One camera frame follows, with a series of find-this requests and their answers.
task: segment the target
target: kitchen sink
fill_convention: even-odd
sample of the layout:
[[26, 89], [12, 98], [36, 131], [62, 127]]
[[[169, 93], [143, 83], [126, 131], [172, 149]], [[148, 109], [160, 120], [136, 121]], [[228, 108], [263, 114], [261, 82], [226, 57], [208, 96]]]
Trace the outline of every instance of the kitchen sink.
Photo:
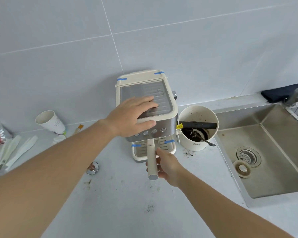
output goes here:
[[[280, 104], [254, 104], [215, 111], [215, 139], [246, 204], [261, 197], [298, 192], [298, 121]], [[250, 176], [233, 166], [243, 160]]]

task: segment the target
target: paper cup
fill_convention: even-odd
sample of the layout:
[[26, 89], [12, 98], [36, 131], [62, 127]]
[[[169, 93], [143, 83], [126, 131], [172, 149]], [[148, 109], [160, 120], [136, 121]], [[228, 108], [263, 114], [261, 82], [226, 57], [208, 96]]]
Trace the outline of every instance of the paper cup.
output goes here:
[[[217, 119], [217, 116], [215, 113], [203, 106], [190, 106], [185, 108], [179, 115], [179, 123], [181, 121], [196, 121], [196, 122], [212, 122], [217, 123], [216, 129], [208, 129], [208, 140], [213, 138], [216, 134], [216, 132], [219, 129], [219, 120]], [[204, 141], [202, 142], [194, 142], [190, 139], [188, 139], [180, 130], [177, 130], [179, 132], [179, 139], [181, 145], [191, 151], [200, 151], [203, 150], [208, 144]]]
[[52, 110], [44, 111], [43, 113], [40, 113], [36, 119], [35, 122], [39, 125], [41, 125], [43, 128], [52, 131], [53, 133], [57, 135], [65, 135], [66, 130], [65, 126], [62, 123], [62, 121], [56, 116], [55, 112]]

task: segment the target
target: sink drain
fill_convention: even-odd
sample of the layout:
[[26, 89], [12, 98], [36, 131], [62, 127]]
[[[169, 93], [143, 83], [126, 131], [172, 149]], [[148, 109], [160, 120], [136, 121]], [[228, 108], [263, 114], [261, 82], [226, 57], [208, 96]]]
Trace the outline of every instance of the sink drain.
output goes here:
[[236, 156], [239, 160], [245, 161], [251, 167], [259, 166], [262, 162], [259, 153], [250, 147], [240, 147], [236, 152]]

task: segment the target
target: white countertop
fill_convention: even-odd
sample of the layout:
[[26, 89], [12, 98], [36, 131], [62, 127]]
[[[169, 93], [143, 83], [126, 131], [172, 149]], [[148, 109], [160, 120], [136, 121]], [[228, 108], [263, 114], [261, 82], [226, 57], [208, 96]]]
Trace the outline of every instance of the white countertop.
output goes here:
[[[262, 101], [265, 99], [255, 94], [200, 105], [215, 110]], [[92, 123], [82, 124], [86, 128]], [[68, 133], [77, 126], [68, 126]], [[14, 167], [50, 147], [55, 137], [46, 130], [20, 135], [24, 140], [37, 135], [39, 140]], [[201, 180], [247, 208], [218, 147], [207, 146], [187, 155], [187, 150], [177, 144], [175, 156]], [[178, 188], [162, 179], [148, 180], [145, 164], [132, 159], [131, 145], [125, 139], [113, 139], [96, 161], [99, 171], [94, 176], [82, 176], [42, 237], [214, 237]], [[298, 201], [250, 210], [298, 237]]]

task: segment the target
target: blue tape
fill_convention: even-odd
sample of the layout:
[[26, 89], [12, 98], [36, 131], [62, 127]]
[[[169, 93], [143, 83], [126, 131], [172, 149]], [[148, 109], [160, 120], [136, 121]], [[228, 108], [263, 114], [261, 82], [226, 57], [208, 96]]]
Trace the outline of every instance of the blue tape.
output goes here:
[[165, 141], [165, 144], [167, 144], [167, 143], [172, 143], [172, 142], [175, 142], [175, 140], [172, 139], [172, 140]]

